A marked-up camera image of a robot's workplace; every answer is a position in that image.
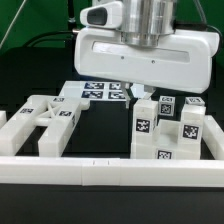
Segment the white plastic part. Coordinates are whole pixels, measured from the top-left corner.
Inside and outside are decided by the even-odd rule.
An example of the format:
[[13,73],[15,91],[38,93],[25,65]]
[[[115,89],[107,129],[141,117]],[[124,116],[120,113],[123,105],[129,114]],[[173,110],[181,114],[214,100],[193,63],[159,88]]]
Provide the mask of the white plastic part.
[[120,159],[93,159],[82,166],[83,185],[120,185]]
[[[91,171],[93,161],[97,166]],[[222,161],[104,159],[113,164],[105,170],[101,168],[106,164],[102,164],[101,161],[101,159],[0,157],[0,183],[224,187]]]
[[159,115],[173,116],[175,110],[175,97],[160,96],[159,99]]
[[40,157],[60,157],[81,115],[80,101],[66,101],[38,141]]
[[6,122],[7,122],[6,112],[0,111],[0,129],[6,124]]
[[203,125],[206,107],[185,104],[181,112],[181,121]]
[[216,160],[224,160],[224,133],[212,116],[205,116],[203,139]]
[[0,129],[0,156],[14,156],[35,129],[34,119],[46,109],[46,99],[29,98],[28,102]]
[[135,104],[131,159],[199,160],[205,107],[185,105],[180,122],[160,119],[156,127],[157,109],[154,101],[141,99]]
[[14,156],[38,125],[47,127],[38,142],[40,156],[61,156],[81,111],[89,106],[88,99],[29,97],[27,103],[0,129],[0,156]]
[[205,106],[205,102],[201,97],[186,97],[185,103],[190,105]]
[[[107,22],[103,26],[89,24],[87,19],[89,11],[98,8],[104,8],[107,11]],[[101,27],[106,29],[119,28],[123,22],[123,3],[120,1],[114,1],[103,5],[101,4],[100,6],[84,9],[81,11],[80,21],[84,26],[99,27],[99,28]]]
[[158,47],[141,48],[124,45],[119,31],[85,28],[77,37],[75,67],[82,75],[202,93],[218,42],[216,33],[177,30],[160,37]]

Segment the white block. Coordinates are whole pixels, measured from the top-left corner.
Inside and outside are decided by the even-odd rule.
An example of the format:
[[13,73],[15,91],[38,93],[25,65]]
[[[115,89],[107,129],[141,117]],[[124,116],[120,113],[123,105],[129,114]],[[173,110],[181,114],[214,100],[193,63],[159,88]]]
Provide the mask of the white block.
[[173,116],[175,109],[175,97],[160,96],[159,99],[159,115]]
[[224,133],[212,116],[205,116],[203,139],[216,160],[224,160]]
[[158,114],[158,102],[139,99],[134,105],[134,115],[137,118],[154,120]]
[[71,100],[62,105],[38,141],[40,157],[62,155],[81,114],[79,100]]
[[95,159],[82,166],[82,184],[120,185],[120,160]]
[[0,157],[0,183],[82,185],[82,161]]
[[153,131],[157,124],[158,102],[138,100],[134,106],[132,143],[152,144]]
[[205,107],[185,104],[181,112],[181,121],[203,125],[205,111]]
[[47,102],[31,96],[27,103],[0,129],[0,155],[14,156],[35,129],[35,117],[43,113]]
[[121,186],[223,187],[220,161],[122,160]]
[[0,111],[0,129],[6,124],[6,122],[7,122],[6,112]]
[[196,106],[205,106],[205,102],[202,100],[201,97],[186,97],[185,103]]

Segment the black surface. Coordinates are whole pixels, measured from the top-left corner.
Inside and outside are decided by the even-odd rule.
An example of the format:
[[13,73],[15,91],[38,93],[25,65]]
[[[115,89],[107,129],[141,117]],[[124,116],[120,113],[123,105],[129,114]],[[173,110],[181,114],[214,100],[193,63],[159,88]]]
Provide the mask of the black surface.
[[[202,95],[208,104],[208,114],[214,115],[223,127],[223,68],[215,67],[216,73],[209,91]],[[78,79],[72,73],[72,53],[65,49],[12,49],[0,57],[0,109],[7,110],[8,117],[22,106],[27,97],[32,94],[57,95],[65,80]],[[173,119],[179,119],[186,94],[169,90],[157,90],[154,98],[159,95],[176,96],[176,113]],[[131,112],[125,112],[121,104],[114,104],[116,109],[110,113],[126,125],[131,121]],[[95,104],[91,107],[90,119],[88,113],[83,113],[81,121],[91,127],[100,123],[95,132],[104,130],[104,110],[109,110],[112,104]],[[90,130],[78,130],[83,136],[88,136]],[[43,128],[37,128],[33,138],[43,133]],[[130,133],[126,129],[124,146],[130,142]],[[86,144],[84,150],[90,156],[94,138],[89,136],[89,142],[71,139],[64,156],[74,156],[71,146]],[[120,144],[119,135],[114,139]],[[127,156],[127,148],[120,152],[121,157]],[[37,146],[27,141],[21,154],[38,155]],[[220,223],[224,222],[224,189],[220,188],[161,188],[161,187],[82,187],[82,186],[44,186],[44,185],[0,185],[0,223]]]

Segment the white rectangular block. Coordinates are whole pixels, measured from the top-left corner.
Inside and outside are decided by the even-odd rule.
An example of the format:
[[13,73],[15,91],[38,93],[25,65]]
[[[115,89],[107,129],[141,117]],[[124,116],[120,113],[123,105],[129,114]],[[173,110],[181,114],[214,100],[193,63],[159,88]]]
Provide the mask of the white rectangular block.
[[205,116],[203,139],[216,160],[224,160],[224,133],[212,116]]
[[134,114],[136,118],[146,118],[154,120],[158,115],[158,102],[139,99],[134,105]]
[[82,166],[82,184],[120,185],[120,160],[93,159],[85,162]]
[[64,103],[38,141],[40,157],[62,155],[81,114],[80,102]]
[[181,112],[181,121],[183,122],[199,122],[203,124],[206,108],[202,106],[185,104]]
[[0,157],[0,183],[82,185],[82,161]]
[[0,129],[0,156],[13,156],[35,128],[35,117],[47,108],[45,99],[31,96],[27,103]]
[[122,160],[121,186],[222,187],[220,161]]

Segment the white cube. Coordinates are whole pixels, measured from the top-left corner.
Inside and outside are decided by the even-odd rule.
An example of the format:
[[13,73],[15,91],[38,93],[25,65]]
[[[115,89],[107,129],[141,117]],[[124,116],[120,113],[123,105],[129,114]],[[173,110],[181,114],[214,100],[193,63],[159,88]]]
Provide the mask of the white cube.
[[186,97],[185,103],[196,106],[205,106],[205,102],[202,100],[201,97]]
[[205,107],[185,104],[181,112],[181,122],[203,125],[205,111]]
[[175,97],[160,96],[159,99],[159,115],[173,116],[175,109]]

